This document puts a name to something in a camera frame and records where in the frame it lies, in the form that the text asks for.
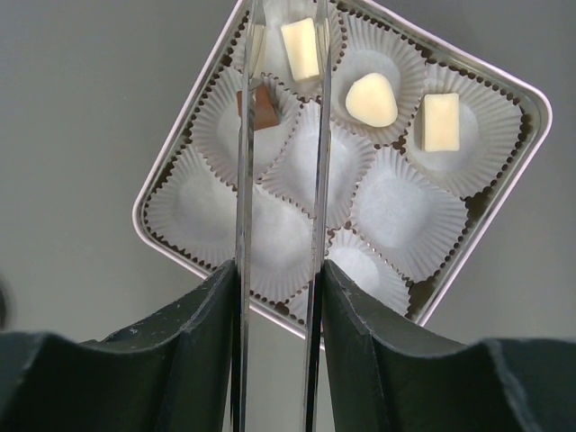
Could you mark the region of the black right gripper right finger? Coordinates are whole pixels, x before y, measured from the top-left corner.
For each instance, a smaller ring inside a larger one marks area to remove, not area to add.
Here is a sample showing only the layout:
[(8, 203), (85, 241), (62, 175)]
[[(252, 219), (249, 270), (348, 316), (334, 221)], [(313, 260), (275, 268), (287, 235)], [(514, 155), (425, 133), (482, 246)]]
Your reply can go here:
[(339, 431), (572, 431), (575, 343), (453, 341), (324, 265), (323, 330)]

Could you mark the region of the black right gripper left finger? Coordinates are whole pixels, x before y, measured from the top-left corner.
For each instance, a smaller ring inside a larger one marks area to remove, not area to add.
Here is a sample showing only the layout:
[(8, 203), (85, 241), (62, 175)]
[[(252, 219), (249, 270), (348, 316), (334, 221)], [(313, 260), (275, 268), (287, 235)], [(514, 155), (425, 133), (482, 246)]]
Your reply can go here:
[(4, 431), (219, 431), (229, 382), (232, 262), (101, 341), (1, 336)]

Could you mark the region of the white square chocolate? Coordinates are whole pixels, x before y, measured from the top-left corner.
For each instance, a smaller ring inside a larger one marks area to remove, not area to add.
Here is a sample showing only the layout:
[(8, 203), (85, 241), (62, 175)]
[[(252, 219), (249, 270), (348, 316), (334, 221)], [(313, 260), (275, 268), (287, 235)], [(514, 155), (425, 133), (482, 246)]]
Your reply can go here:
[(426, 94), (423, 100), (422, 148), (426, 152), (460, 149), (459, 94)]

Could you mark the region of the brown milk chocolate block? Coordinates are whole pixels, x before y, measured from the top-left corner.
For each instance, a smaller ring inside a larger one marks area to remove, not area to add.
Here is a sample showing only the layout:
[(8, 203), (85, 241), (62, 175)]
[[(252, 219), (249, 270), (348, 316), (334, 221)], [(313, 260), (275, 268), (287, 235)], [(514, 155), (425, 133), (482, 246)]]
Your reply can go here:
[(254, 129), (260, 131), (272, 128), (280, 124), (280, 119), (275, 110), (269, 91), (264, 84), (256, 89), (255, 121)]

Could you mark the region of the white heart chocolate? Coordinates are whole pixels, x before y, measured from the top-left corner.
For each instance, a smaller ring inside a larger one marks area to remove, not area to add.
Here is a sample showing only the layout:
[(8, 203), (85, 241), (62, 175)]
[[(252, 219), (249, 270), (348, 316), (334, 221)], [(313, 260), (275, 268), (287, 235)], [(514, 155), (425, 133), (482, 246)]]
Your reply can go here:
[(388, 127), (398, 118), (392, 85), (385, 76), (375, 72), (351, 85), (345, 105), (354, 119), (375, 128)]

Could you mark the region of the white rectangular chocolate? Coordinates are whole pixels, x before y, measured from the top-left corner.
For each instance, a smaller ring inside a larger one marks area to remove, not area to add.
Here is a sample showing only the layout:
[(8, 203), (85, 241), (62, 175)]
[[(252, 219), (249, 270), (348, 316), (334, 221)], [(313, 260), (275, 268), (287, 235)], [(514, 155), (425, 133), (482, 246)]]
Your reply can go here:
[[(251, 62), (256, 64), (255, 73), (260, 75), (266, 70), (267, 30), (263, 24), (255, 24), (253, 32)], [(282, 25), (281, 34), (292, 80), (304, 82), (319, 77), (315, 22), (311, 18), (305, 18)]]

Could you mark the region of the metal tongs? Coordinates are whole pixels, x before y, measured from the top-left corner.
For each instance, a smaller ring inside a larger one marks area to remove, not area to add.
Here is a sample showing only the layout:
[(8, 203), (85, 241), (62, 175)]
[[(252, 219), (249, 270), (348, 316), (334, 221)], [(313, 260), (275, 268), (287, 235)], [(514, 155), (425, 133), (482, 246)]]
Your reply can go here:
[[(248, 384), (248, 311), (250, 289), (250, 255), (252, 234), (252, 199), (254, 184), (254, 122), (256, 92), (260, 80), (255, 77), (262, 37), (255, 35), (258, 24), (266, 23), (264, 4), (254, 1), (249, 8), (242, 88), (240, 128), (238, 133), (238, 200), (236, 218), (237, 292), (232, 319), (231, 362), (231, 427), (244, 431), (247, 419)], [(308, 288), (306, 323), (305, 374), (302, 396), (303, 431), (314, 431), (317, 425), (317, 399), (320, 364), (321, 313), (323, 301), (323, 266), (326, 254), (329, 162), (331, 152), (331, 52), (328, 3), (319, 1), (314, 18), (315, 41), (321, 78), (319, 109), (319, 144), (316, 166), (315, 202), (311, 242), (311, 281)]]

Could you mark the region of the white paper cup bottom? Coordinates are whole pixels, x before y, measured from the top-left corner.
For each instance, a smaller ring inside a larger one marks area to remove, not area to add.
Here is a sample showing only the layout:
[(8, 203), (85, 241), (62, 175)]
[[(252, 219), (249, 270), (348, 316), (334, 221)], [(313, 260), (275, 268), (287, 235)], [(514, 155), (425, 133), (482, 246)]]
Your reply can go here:
[(407, 282), (352, 229), (333, 231), (328, 259), (336, 263), (362, 290), (405, 316), (410, 306)]

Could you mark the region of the white paper cup lower right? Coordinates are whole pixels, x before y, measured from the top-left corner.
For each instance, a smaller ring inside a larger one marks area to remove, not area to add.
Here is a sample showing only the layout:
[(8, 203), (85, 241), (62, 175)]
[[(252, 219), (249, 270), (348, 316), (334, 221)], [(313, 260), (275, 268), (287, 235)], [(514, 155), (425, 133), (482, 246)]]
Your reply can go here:
[(414, 282), (440, 268), (462, 235), (467, 209), (394, 148), (378, 150), (351, 208), (352, 227)]

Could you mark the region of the white paper cup left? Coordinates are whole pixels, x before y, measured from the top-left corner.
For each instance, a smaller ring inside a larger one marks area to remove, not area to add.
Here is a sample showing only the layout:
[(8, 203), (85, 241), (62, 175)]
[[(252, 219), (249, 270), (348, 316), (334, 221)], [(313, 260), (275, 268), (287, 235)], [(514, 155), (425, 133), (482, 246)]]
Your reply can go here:
[(234, 256), (236, 205), (232, 188), (188, 147), (166, 182), (151, 195), (148, 225), (170, 246), (217, 267)]

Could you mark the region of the white paper cup lower middle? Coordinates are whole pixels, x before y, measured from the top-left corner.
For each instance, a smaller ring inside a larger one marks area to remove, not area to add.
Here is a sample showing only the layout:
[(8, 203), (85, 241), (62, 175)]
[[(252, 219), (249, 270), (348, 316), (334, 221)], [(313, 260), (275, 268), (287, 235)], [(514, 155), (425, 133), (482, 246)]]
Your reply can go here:
[(259, 185), (253, 189), (251, 290), (287, 300), (309, 281), (312, 221)]

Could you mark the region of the white paper cup centre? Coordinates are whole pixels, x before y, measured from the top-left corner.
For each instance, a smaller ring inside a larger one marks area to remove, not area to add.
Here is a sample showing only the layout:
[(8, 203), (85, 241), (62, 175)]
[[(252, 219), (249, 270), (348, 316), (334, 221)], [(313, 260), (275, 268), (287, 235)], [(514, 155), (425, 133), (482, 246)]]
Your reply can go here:
[[(262, 178), (266, 190), (307, 213), (315, 200), (319, 123), (320, 105), (304, 104), (293, 135)], [(347, 221), (356, 185), (374, 160), (375, 149), (369, 139), (334, 122), (330, 128), (327, 226), (337, 229)]]

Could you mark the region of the white paper cup brown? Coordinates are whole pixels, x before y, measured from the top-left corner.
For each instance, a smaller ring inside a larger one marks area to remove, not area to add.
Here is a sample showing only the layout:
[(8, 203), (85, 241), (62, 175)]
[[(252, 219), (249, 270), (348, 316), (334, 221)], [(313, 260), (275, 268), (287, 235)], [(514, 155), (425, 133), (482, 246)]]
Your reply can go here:
[[(237, 91), (242, 76), (233, 67), (224, 68), (210, 86), (191, 127), (191, 140), (207, 159), (215, 175), (227, 184), (238, 179), (238, 149), (240, 117)], [(264, 77), (263, 84), (271, 96), (280, 124), (255, 132), (254, 178), (260, 180), (280, 157), (287, 141), (298, 124), (302, 103), (284, 85), (272, 77)]]

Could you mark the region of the white paper cup heart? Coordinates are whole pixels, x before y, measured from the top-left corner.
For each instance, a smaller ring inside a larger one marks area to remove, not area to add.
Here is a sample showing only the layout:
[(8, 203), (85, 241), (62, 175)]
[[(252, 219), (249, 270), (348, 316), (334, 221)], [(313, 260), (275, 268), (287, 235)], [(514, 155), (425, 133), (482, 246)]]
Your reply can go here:
[(426, 75), (413, 49), (348, 52), (332, 79), (332, 119), (352, 132), (388, 145), (409, 126)]

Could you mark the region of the white paper cup top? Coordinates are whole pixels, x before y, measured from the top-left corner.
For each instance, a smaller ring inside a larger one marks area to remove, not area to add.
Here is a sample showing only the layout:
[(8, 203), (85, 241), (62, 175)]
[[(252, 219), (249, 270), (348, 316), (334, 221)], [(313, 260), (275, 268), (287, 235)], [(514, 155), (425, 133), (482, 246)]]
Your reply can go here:
[(248, 1), (233, 54), (233, 66), (243, 73), (240, 100), (273, 77), (292, 94), (329, 105), (342, 45), (341, 20), (330, 1)]

